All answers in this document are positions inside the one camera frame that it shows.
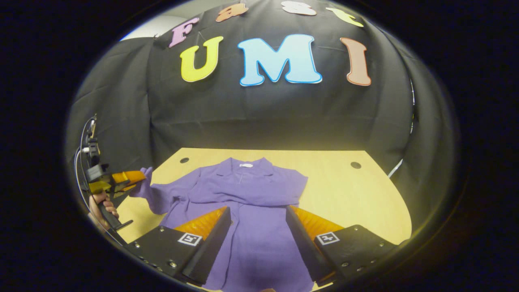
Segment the white wall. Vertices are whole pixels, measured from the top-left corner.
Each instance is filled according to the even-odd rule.
[[[187,21],[187,19],[177,16],[160,15],[136,28],[127,36],[123,37],[121,41],[136,37],[160,36],[184,21]]]

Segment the purple shirt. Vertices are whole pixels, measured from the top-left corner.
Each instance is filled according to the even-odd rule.
[[[240,166],[251,164],[252,167]],[[299,204],[307,177],[262,158],[229,158],[198,168],[169,184],[150,186],[153,169],[130,194],[143,197],[162,226],[185,222],[228,206],[231,226],[204,288],[224,292],[310,291],[313,281],[285,221],[285,206]]]

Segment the shirt collar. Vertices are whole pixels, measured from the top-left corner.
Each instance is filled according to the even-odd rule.
[[[271,176],[274,173],[274,168],[272,166],[272,163],[265,159],[264,157],[256,160],[256,161],[240,161],[236,160],[232,157],[220,162],[220,165],[218,165],[218,170],[216,171],[216,174],[220,176],[226,176],[233,173],[233,170],[236,170],[236,168],[239,167],[240,164],[243,163],[250,163],[253,166],[253,169],[257,171],[258,174],[264,175],[264,176]]]

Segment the blue letter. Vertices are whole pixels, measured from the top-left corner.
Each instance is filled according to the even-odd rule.
[[[261,65],[272,82],[277,82],[286,62],[290,70],[285,79],[291,83],[319,83],[323,79],[313,63],[310,44],[313,37],[306,34],[288,35],[278,51],[274,51],[261,38],[252,38],[238,44],[245,56],[245,76],[240,80],[242,86],[259,85],[265,78],[258,72]]]

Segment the human hand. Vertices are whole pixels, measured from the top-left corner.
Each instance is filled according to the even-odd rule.
[[[110,228],[110,225],[108,224],[108,222],[106,222],[106,220],[104,220],[101,210],[99,210],[99,202],[103,202],[106,211],[112,213],[112,215],[114,215],[115,218],[119,219],[119,214],[117,213],[114,204],[110,202],[110,197],[108,197],[108,195],[104,191],[100,194],[90,196],[90,213],[88,214],[88,217],[99,228],[100,231],[105,231],[108,228]]]

